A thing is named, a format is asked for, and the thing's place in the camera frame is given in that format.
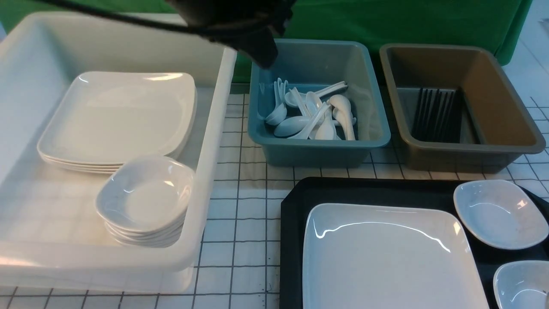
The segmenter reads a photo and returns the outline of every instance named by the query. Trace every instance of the grid pattern tabletop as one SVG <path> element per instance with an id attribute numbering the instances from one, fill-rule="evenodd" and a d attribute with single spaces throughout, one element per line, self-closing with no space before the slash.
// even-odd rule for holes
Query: grid pattern tabletop
<path id="1" fill-rule="evenodd" d="M 549 36 L 534 0 L 511 64 L 504 69 L 549 144 Z M 549 200 L 549 153 L 522 156 L 497 174 L 422 172 L 406 168 L 394 116 L 393 138 L 353 169 L 276 168 L 248 134 L 248 96 L 231 95 L 223 127 L 208 221 L 191 286 L 181 294 L 0 288 L 0 309 L 275 309 L 278 308 L 280 203 L 308 176 L 383 179 L 506 179 Z"/>

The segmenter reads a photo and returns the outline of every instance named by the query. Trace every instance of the stack of bowls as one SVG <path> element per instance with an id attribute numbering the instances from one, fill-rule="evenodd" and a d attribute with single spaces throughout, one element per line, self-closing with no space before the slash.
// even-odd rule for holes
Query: stack of bowls
<path id="1" fill-rule="evenodd" d="M 123 245 L 168 247 L 181 235 L 194 171 L 168 157 L 124 164 L 96 198 L 105 228 Z"/>

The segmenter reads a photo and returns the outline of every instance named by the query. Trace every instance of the black cable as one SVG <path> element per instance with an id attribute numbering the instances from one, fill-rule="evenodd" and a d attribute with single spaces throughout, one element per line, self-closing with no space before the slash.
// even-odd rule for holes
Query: black cable
<path id="1" fill-rule="evenodd" d="M 80 12 L 87 15 L 92 15 L 104 19 L 120 21 L 127 24 L 144 26 L 149 28 L 161 29 L 172 32 L 182 32 L 186 34 L 195 34 L 200 36 L 207 37 L 236 37 L 247 35 L 249 33 L 257 32 L 263 28 L 273 24 L 280 17 L 287 15 L 287 12 L 292 8 L 292 4 L 295 0 L 282 0 L 281 5 L 274 10 L 272 14 L 267 16 L 264 19 L 250 22 L 237 22 L 231 24 L 224 24 L 219 26 L 211 27 L 193 27 L 193 26 L 183 26 L 172 23 L 162 23 L 160 21 L 143 19 L 130 15 L 123 15 L 118 13 L 113 13 L 107 10 L 90 7 L 84 4 L 75 3 L 68 0 L 34 0 L 36 2 L 42 2 L 46 4 L 51 4 L 59 8 L 64 8 L 67 10 L 72 10 Z"/>

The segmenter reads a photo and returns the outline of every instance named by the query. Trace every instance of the brown plastic bin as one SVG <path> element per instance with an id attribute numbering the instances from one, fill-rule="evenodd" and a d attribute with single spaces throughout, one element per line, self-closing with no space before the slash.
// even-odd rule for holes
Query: brown plastic bin
<path id="1" fill-rule="evenodd" d="M 460 172 L 479 167 L 483 172 L 496 173 L 520 155 L 544 150 L 545 139 L 500 65 L 486 50 L 388 44 L 381 48 L 380 56 L 409 168 Z M 470 121 L 462 124 L 460 143 L 412 137 L 421 88 L 463 90 Z M 471 130 L 477 133 L 479 144 L 467 139 Z"/>

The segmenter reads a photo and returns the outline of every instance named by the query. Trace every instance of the stack of spoons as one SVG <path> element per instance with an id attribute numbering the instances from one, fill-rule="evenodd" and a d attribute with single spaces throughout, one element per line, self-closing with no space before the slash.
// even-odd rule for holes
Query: stack of spoons
<path id="1" fill-rule="evenodd" d="M 343 95 L 332 95 L 347 88 L 345 81 L 316 92 L 301 93 L 294 87 L 287 91 L 288 81 L 278 78 L 273 83 L 275 108 L 265 118 L 268 125 L 276 126 L 274 135 L 289 139 L 341 140 L 336 131 L 340 126 L 345 140 L 356 140 L 353 125 L 356 118 L 351 103 Z M 322 97 L 330 98 L 323 102 Z M 287 117 L 288 108 L 299 109 L 301 115 Z"/>

